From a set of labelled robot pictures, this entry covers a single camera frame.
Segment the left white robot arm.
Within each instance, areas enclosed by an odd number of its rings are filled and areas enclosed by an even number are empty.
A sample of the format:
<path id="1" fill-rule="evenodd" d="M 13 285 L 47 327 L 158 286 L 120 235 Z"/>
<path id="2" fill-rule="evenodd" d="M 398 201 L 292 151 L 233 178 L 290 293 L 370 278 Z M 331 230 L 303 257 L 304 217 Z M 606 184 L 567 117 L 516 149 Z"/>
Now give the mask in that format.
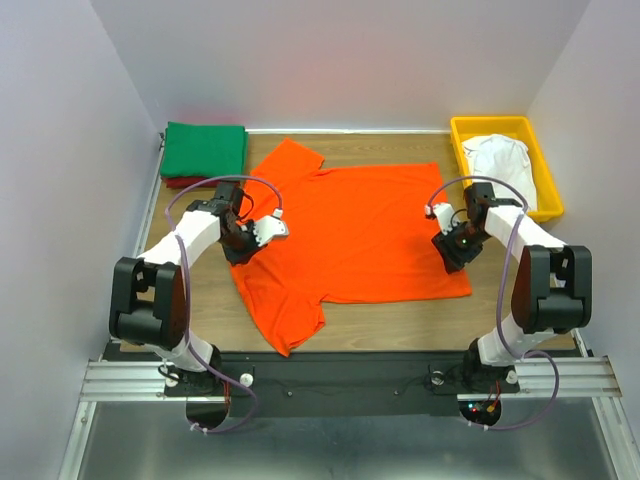
<path id="1" fill-rule="evenodd" d="M 184 384 L 212 394 L 222 382 L 220 350 L 190 330 L 181 252 L 192 268 L 209 246 L 222 245 L 230 265 L 247 263 L 266 243 L 255 222 L 241 213 L 249 198 L 238 182 L 220 181 L 209 200 L 196 200 L 175 230 L 136 258 L 115 264 L 109 315 L 110 334 L 143 346 L 168 362 L 160 374 L 170 386 Z"/>

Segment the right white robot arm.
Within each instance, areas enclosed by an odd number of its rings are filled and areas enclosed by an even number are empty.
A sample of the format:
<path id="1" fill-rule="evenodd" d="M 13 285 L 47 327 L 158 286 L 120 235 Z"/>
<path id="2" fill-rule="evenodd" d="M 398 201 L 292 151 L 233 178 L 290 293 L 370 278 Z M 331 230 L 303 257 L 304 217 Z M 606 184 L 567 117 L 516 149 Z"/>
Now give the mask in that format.
<path id="1" fill-rule="evenodd" d="M 494 329 L 470 344 L 460 366 L 460 383 L 482 390 L 494 380 L 514 380 L 514 364 L 534 355 L 540 343 L 589 323 L 592 254 L 541 228 L 519 192 L 499 197 L 495 179 L 470 181 L 464 209 L 431 197 L 425 215 L 438 224 L 432 243 L 447 273 L 462 271 L 490 238 L 505 247 L 507 262 L 518 264 L 512 292 L 498 294 Z"/>

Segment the orange t shirt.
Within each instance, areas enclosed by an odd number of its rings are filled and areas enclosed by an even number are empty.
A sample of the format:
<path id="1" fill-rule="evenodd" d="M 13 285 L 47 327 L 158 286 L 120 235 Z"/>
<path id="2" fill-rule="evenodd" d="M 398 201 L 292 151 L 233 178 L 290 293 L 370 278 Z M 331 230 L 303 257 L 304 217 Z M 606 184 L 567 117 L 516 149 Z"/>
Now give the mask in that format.
<path id="1" fill-rule="evenodd" d="M 430 196 L 443 202 L 434 163 L 326 168 L 311 149 L 283 140 L 246 185 L 261 218 L 284 207 L 289 234 L 273 240 L 233 281 L 265 340 L 288 356 L 325 324 L 322 305 L 468 296 L 432 244 Z"/>

